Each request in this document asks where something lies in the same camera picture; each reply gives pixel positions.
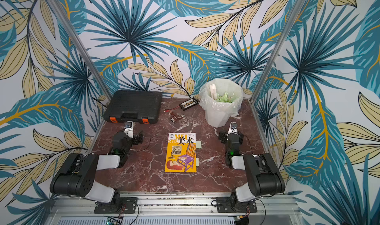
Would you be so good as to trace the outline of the yellow art textbook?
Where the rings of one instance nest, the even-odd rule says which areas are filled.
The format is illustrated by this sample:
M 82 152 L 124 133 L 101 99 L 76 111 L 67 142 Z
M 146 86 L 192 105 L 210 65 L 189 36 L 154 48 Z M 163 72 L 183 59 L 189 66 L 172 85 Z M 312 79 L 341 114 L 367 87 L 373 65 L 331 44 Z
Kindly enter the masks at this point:
M 196 134 L 169 133 L 165 172 L 196 173 Z

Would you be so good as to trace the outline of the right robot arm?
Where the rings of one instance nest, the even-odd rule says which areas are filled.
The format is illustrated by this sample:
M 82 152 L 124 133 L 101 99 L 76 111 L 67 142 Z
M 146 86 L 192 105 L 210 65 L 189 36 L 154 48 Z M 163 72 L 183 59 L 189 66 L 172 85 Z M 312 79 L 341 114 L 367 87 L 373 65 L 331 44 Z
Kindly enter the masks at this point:
M 231 194 L 231 203 L 245 203 L 263 195 L 273 196 L 285 191 L 285 182 L 278 166 L 269 153 L 241 154 L 244 135 L 239 131 L 220 132 L 218 136 L 226 146 L 226 165 L 245 171 L 247 182 L 236 187 Z

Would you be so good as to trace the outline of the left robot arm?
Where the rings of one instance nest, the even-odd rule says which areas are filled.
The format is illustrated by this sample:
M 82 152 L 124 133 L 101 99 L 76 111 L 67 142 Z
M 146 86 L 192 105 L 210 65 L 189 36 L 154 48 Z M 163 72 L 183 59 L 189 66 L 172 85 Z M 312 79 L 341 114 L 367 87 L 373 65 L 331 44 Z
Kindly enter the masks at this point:
M 143 142 L 143 134 L 129 136 L 124 131 L 113 136 L 108 154 L 73 153 L 67 157 L 50 184 L 56 195 L 81 197 L 100 204 L 118 202 L 117 190 L 96 182 L 96 172 L 124 166 L 132 146 Z

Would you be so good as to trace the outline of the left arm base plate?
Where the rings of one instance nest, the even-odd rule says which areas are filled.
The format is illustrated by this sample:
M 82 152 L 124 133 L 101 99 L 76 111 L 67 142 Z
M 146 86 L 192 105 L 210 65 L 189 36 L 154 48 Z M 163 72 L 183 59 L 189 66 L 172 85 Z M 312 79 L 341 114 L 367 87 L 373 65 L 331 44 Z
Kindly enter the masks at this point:
M 96 202 L 95 214 L 134 214 L 137 208 L 137 197 L 121 197 L 110 203 Z

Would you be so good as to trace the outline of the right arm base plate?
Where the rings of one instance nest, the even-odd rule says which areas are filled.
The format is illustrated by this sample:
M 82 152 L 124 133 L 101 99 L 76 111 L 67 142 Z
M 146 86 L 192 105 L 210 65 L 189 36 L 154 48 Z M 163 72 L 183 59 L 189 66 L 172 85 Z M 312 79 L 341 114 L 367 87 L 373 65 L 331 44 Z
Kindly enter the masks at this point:
M 230 197 L 217 197 L 211 205 L 217 208 L 218 213 L 256 213 L 256 204 L 252 201 L 239 202 L 237 199 Z

